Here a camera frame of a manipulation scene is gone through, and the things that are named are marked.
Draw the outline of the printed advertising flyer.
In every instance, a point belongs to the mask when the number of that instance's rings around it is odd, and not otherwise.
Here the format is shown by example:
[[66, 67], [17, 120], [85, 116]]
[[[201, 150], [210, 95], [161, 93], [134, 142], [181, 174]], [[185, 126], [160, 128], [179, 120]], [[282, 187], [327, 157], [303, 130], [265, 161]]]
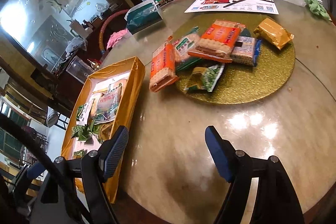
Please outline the printed advertising flyer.
[[278, 15], [274, 0], [196, 0], [185, 13], [255, 12]]

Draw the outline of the yellow green pea snack packet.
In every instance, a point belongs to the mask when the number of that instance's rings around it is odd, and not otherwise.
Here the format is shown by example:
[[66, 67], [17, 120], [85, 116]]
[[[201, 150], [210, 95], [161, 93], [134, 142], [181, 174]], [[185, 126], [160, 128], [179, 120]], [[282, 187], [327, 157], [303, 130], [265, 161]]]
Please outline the yellow green pea snack packet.
[[110, 139], [113, 125], [114, 125], [114, 122], [100, 124], [99, 131], [98, 131], [98, 137], [97, 137], [99, 143], [102, 144], [104, 141]]

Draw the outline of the white green banlangen sachet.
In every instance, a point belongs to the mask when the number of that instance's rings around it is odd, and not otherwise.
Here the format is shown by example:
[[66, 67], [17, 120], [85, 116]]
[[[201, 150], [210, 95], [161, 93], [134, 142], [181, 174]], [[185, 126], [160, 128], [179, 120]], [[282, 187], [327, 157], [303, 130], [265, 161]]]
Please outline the white green banlangen sachet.
[[83, 158], [85, 155], [87, 154], [87, 150], [86, 149], [81, 149], [79, 151], [75, 151], [73, 153], [72, 159], [80, 159]]

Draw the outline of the white milk powder bag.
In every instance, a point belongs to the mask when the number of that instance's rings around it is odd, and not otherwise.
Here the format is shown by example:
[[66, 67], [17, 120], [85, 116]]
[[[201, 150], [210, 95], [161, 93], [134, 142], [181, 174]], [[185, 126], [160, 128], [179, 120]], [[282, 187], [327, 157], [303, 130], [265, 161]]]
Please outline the white milk powder bag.
[[121, 100], [121, 88], [103, 95], [97, 105], [94, 117], [96, 124], [109, 123], [115, 120]]

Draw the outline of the round green-label cracker pack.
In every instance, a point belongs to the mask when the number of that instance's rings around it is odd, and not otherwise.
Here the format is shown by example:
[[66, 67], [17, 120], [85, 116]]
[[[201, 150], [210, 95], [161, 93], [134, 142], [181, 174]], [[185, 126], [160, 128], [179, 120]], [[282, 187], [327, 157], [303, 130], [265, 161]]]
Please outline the round green-label cracker pack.
[[198, 63], [201, 58], [190, 56], [188, 51], [200, 39], [198, 34], [199, 27], [192, 28], [185, 36], [173, 42], [175, 53], [175, 70], [182, 71], [189, 68], [191, 65]]

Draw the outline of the gold glitter turntable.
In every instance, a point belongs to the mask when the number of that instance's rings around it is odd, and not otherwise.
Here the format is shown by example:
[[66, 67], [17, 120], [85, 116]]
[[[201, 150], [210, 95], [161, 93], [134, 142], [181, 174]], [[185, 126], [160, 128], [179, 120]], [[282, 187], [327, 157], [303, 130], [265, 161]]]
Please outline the gold glitter turntable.
[[[244, 24], [247, 30], [246, 35], [254, 36], [253, 30], [268, 17], [266, 14], [243, 12], [194, 14], [185, 23], [180, 23], [172, 36], [174, 39], [181, 38], [193, 27], [198, 27], [199, 33], [202, 34], [217, 19]], [[255, 67], [229, 63], [225, 65], [213, 92], [186, 90], [194, 67], [209, 67], [214, 64], [214, 61], [204, 60], [178, 72], [179, 80], [175, 83], [176, 88], [188, 98], [219, 105], [236, 105], [260, 100], [278, 91], [288, 81], [295, 65], [295, 49], [292, 42], [288, 43], [284, 49], [278, 50], [271, 43], [262, 40], [260, 55]]]

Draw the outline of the pink cloth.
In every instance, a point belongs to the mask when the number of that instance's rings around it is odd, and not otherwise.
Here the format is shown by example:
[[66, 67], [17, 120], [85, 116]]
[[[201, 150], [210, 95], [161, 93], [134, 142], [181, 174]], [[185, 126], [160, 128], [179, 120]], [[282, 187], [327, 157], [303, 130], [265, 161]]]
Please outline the pink cloth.
[[108, 43], [106, 45], [106, 48], [112, 49], [126, 34], [128, 34], [129, 31], [127, 29], [120, 30], [118, 32], [114, 32], [111, 34]]

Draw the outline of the orange cracker pack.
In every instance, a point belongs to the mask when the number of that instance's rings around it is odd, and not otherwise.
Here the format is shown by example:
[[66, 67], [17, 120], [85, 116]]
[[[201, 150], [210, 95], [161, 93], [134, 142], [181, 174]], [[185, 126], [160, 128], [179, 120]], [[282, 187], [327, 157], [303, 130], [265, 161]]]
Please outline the orange cracker pack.
[[158, 92], [179, 80], [175, 73], [175, 49], [172, 36], [158, 47], [154, 52], [150, 67], [149, 89]]
[[187, 53], [192, 57], [231, 63], [231, 53], [245, 28], [241, 23], [217, 19]]

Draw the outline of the gold foil snack bag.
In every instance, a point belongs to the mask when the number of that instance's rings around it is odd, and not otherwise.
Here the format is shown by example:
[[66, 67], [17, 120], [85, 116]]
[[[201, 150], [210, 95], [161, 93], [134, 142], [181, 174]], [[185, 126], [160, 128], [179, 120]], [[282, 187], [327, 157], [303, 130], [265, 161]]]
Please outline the gold foil snack bag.
[[265, 18], [254, 30], [257, 37], [261, 37], [274, 45], [278, 50], [282, 50], [294, 39], [294, 34], [288, 32], [280, 24], [270, 18]]

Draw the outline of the blue white cracker pack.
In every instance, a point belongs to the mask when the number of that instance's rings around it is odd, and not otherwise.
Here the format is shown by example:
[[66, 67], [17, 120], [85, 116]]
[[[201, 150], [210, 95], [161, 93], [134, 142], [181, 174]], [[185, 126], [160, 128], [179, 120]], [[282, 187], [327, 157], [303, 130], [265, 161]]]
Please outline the blue white cracker pack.
[[239, 36], [231, 52], [230, 58], [235, 63], [256, 66], [260, 48], [260, 39]]

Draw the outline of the yellow soda cracker pack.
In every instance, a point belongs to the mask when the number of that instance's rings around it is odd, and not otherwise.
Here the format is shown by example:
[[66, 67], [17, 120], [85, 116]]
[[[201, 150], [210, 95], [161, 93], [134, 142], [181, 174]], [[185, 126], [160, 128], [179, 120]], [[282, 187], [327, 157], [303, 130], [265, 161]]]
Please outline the yellow soda cracker pack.
[[90, 97], [90, 101], [92, 102], [89, 119], [93, 119], [96, 116], [97, 113], [97, 105], [99, 102], [99, 99], [104, 95], [104, 93], [93, 93]]

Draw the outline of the gold-rimmed white tray box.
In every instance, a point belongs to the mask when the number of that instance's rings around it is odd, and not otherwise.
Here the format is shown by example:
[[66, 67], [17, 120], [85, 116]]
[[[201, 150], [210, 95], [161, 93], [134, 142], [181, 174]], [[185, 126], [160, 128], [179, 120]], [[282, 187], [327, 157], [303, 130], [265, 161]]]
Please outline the gold-rimmed white tray box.
[[86, 79], [73, 109], [63, 140], [61, 155], [77, 159], [116, 133], [130, 127], [145, 66], [131, 57], [99, 69]]

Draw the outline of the teal tissue pack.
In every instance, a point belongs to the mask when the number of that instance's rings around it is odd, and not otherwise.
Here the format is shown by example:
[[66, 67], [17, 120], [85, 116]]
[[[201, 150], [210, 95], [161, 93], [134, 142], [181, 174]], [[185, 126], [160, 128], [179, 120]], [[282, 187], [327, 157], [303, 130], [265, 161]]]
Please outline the teal tissue pack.
[[132, 7], [124, 19], [126, 20], [126, 28], [132, 35], [163, 21], [161, 9], [154, 0], [146, 0]]

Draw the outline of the green crumpled cloth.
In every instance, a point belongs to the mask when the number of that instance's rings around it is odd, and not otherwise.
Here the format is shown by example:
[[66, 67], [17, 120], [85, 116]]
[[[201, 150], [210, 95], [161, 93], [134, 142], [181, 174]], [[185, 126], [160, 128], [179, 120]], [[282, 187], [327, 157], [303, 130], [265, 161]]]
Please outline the green crumpled cloth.
[[327, 12], [327, 10], [324, 8], [321, 0], [304, 0], [304, 1], [313, 15], [319, 16], [320, 18], [323, 18], [331, 22], [331, 17]]

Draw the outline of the clear plastic pitcher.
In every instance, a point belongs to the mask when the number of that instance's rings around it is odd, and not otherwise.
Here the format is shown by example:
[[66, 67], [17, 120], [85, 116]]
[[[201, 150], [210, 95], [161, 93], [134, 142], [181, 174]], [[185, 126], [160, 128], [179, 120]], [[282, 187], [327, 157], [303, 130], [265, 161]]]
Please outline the clear plastic pitcher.
[[66, 69], [73, 78], [77, 79], [80, 83], [84, 84], [89, 75], [95, 71], [87, 65], [78, 56], [75, 56]]

